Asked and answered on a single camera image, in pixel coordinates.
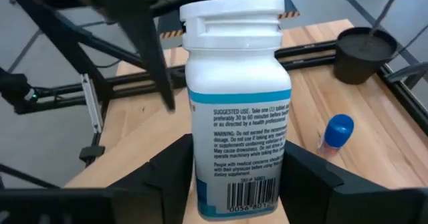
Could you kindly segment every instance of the blue vial cap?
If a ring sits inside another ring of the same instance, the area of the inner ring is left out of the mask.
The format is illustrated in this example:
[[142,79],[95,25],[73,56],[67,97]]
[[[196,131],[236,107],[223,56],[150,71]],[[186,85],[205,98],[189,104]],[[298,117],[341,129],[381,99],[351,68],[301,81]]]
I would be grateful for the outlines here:
[[334,148],[342,147],[354,131],[354,121],[345,114],[337,114],[327,124],[324,140]]

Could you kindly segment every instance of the gray floor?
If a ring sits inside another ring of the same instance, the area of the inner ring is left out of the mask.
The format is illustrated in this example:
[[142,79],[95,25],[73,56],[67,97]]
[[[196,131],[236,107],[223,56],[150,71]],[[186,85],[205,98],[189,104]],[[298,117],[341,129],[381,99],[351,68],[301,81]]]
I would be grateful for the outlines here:
[[[387,0],[356,0],[358,10],[347,0],[292,0],[301,13],[300,17],[286,19],[283,28],[296,27],[349,19],[354,25],[369,26],[369,17],[376,17]],[[37,31],[37,26],[19,6],[0,0],[0,66],[8,69],[19,52]],[[428,24],[428,0],[397,0],[383,27],[405,45],[424,25]],[[93,23],[102,18],[89,8],[63,12],[76,24]],[[97,25],[87,30],[116,45],[132,50],[117,25]],[[164,47],[177,46],[180,39],[163,42]],[[419,61],[428,60],[425,32],[409,52]],[[106,65],[115,59],[85,47],[96,64]],[[408,63],[398,57],[391,63],[394,70]],[[116,68],[103,69],[105,76],[113,76]],[[24,73],[34,86],[57,86],[77,82],[78,75],[44,35],[37,38],[15,73]],[[421,81],[414,89],[415,95],[428,106],[428,84]],[[85,107],[65,108],[25,116],[17,116],[12,108],[0,100],[0,162],[30,173],[57,185],[66,184],[83,169],[78,160],[80,149],[89,145],[92,138],[90,119]],[[7,187],[31,185],[12,177],[4,177]]]

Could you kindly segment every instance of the black container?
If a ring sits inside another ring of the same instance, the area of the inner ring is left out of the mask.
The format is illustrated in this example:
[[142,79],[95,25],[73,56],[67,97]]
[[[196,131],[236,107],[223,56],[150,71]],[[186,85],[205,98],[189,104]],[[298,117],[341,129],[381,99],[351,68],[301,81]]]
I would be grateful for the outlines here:
[[362,84],[391,61],[397,50],[395,38],[378,30],[374,33],[373,41],[364,45],[370,30],[369,27],[353,27],[339,34],[334,63],[334,76],[338,80],[346,84]]

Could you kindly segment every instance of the barcode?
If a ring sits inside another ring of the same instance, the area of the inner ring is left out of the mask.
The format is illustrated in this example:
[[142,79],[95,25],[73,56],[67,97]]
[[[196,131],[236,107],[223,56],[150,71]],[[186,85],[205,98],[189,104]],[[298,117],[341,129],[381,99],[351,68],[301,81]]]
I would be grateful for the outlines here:
[[275,197],[276,179],[227,184],[227,209],[271,203]]

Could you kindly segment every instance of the wooden surface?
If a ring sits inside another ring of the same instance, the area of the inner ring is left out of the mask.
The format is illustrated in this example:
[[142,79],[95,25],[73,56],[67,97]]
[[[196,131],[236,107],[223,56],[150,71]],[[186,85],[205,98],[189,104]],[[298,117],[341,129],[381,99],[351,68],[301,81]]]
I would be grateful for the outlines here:
[[[352,27],[347,20],[284,31],[283,47],[335,39]],[[184,63],[187,52],[166,50],[168,63]],[[139,71],[122,63],[118,75]],[[354,118],[355,130],[331,161],[388,188],[428,186],[428,138],[377,76],[349,86],[336,80],[332,66],[290,71],[292,103],[287,139],[315,152],[327,121],[335,114]],[[175,92],[177,111],[168,113],[158,94],[114,100],[110,104],[101,145],[106,154],[66,187],[106,187],[191,131],[187,91]],[[184,223],[206,223],[196,210],[193,186]],[[279,207],[271,215],[225,223],[281,223]]]

